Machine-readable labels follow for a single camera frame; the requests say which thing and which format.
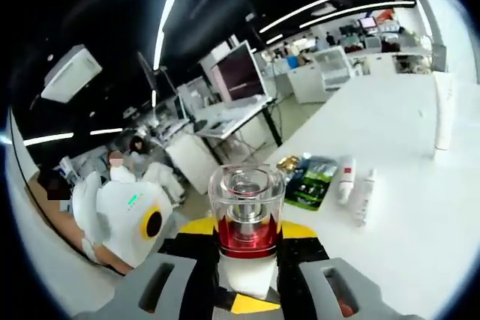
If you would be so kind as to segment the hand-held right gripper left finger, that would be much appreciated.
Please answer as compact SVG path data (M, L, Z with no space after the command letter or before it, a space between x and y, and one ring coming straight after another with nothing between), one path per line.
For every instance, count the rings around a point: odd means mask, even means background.
M113 298L76 319L211 319L218 293L214 220L184 225L157 253L126 275Z

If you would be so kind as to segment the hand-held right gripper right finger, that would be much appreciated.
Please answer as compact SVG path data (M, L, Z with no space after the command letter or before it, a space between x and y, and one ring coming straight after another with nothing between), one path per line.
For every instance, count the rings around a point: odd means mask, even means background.
M340 258L331 259L307 226L283 221L277 290L285 319L403 319L380 287Z

